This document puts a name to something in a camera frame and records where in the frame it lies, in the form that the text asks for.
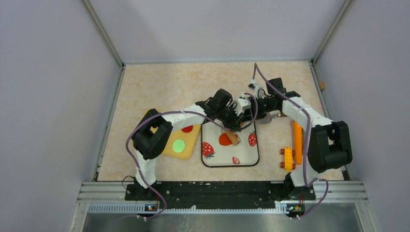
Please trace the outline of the orange dough disc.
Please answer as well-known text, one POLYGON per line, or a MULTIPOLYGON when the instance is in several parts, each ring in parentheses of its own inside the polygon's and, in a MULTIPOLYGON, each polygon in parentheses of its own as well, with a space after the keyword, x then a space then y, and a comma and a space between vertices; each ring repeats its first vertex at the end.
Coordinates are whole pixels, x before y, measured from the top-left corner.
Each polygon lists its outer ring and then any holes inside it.
POLYGON ((228 137, 228 135, 226 133, 222 133, 219 136, 219 144, 221 146, 229 146, 229 145, 232 145, 233 142, 231 141, 231 139, 228 137))

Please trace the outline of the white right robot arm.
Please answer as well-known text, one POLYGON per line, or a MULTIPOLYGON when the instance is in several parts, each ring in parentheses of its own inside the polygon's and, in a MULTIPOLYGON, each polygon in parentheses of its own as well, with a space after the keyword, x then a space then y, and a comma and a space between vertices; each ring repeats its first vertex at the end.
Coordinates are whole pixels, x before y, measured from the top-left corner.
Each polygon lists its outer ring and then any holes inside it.
POLYGON ((314 110, 294 91, 287 91, 281 78, 266 80, 268 96, 258 104, 258 113, 280 111, 305 132, 302 167, 291 171, 283 186, 289 199, 297 199, 303 187, 318 180, 321 173, 352 162, 350 132, 344 121, 335 122, 314 110))

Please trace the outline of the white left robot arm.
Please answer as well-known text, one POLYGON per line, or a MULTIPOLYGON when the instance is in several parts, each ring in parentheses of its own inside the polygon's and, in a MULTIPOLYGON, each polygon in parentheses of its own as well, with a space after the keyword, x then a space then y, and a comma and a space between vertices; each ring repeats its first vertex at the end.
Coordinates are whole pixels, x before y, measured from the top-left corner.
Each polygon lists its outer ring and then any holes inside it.
POLYGON ((137 194, 144 200, 154 196, 156 159, 163 153, 172 132, 208 122, 215 125, 221 122, 220 128, 239 132, 246 128, 246 113, 250 114, 250 121, 254 122, 258 113, 257 99, 244 92, 233 100, 231 94, 224 89, 219 89, 205 101, 198 101, 181 110, 148 110, 126 140, 126 144, 132 142, 136 151, 134 154, 126 147, 136 164, 135 178, 139 184, 137 194))

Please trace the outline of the wooden pastry roller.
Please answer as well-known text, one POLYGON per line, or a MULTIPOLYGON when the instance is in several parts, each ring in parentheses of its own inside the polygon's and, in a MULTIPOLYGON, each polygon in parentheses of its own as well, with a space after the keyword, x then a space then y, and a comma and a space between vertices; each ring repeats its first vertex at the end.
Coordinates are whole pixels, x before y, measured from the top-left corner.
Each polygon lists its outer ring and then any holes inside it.
POLYGON ((228 136, 229 140, 232 142, 233 145, 238 145, 241 141, 236 134, 229 130, 224 130, 225 134, 228 136))

